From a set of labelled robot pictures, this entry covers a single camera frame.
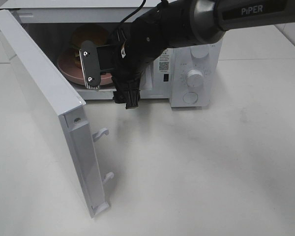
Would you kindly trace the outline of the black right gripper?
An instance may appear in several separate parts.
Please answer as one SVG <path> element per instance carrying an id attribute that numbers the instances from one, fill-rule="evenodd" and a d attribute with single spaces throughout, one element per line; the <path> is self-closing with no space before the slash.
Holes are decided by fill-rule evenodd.
<path id="1" fill-rule="evenodd" d="M 98 46 L 100 69 L 111 73 L 116 91 L 113 100 L 134 109 L 140 100 L 140 79 L 145 69 L 162 54 L 161 27 L 120 27 Z"/>

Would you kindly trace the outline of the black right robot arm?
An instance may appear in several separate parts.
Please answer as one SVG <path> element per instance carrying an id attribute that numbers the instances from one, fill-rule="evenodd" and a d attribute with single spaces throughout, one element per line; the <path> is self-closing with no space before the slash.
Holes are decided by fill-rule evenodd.
<path id="1" fill-rule="evenodd" d="M 113 99 L 136 108 L 147 66 L 168 48 L 213 44 L 228 30 L 295 23 L 295 0 L 161 1 L 136 18 L 129 34 L 120 26 L 98 47 L 98 64 L 112 75 Z"/>

